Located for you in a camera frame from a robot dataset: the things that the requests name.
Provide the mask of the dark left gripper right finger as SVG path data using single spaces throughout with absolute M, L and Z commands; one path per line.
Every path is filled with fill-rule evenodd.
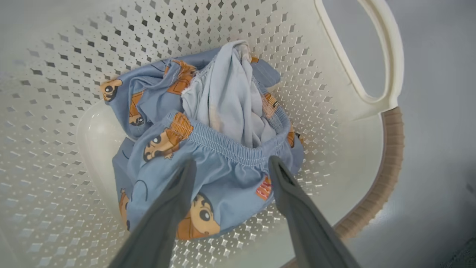
M 279 212 L 287 219 L 299 268 L 361 268 L 278 156 L 268 159 Z

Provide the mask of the cream perforated laundry basket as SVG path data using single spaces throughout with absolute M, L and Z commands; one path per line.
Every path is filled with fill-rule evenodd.
M 99 85 L 246 39 L 281 76 L 273 95 L 303 137 L 297 181 L 355 236 L 398 180 L 403 46 L 385 0 L 350 0 L 379 39 L 367 95 L 323 0 L 0 0 L 0 268 L 106 268 L 126 240 L 112 157 L 125 138 Z

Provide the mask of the blue cartoon print garment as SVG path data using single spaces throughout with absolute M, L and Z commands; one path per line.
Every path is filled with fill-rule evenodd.
M 175 238 L 222 235 L 274 199 L 268 159 L 292 173 L 304 160 L 299 134 L 269 89 L 280 74 L 245 40 L 139 67 L 100 91 L 126 138 L 112 166 L 121 222 L 136 228 L 180 165 L 197 165 L 190 207 Z

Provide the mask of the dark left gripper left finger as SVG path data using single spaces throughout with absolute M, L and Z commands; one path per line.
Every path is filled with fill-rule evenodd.
M 179 166 L 108 268 L 169 267 L 178 225 L 191 208 L 196 173 L 193 159 Z

